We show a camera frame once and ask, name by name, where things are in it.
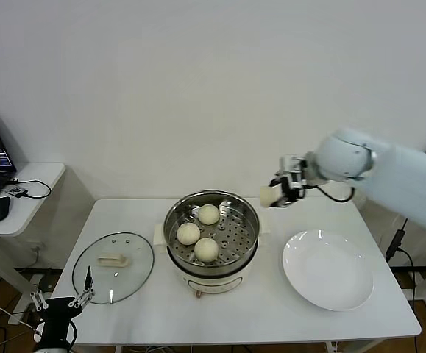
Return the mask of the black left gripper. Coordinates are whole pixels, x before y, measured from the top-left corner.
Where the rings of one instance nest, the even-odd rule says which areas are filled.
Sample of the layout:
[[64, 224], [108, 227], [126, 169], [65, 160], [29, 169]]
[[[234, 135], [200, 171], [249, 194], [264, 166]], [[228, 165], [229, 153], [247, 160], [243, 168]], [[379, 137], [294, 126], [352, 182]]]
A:
[[94, 295], [95, 290], [93, 289], [93, 278], [91, 266], [89, 265], [83, 291], [76, 298], [73, 296], [56, 297], [46, 301], [43, 291], [36, 290], [30, 293], [30, 299], [37, 311], [43, 311], [43, 320], [70, 321], [72, 318], [81, 314], [82, 308], [92, 300]]

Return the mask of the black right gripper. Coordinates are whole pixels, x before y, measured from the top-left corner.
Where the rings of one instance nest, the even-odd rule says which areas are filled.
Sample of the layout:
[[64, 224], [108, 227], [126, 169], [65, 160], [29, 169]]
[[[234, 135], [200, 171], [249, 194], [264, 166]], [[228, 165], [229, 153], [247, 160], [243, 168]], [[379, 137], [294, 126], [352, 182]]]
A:
[[276, 176], [270, 181], [271, 188], [280, 185], [285, 186], [285, 195], [279, 195], [272, 203], [271, 208], [286, 208], [294, 201], [306, 197], [308, 181], [304, 172], [290, 172], [286, 176]]

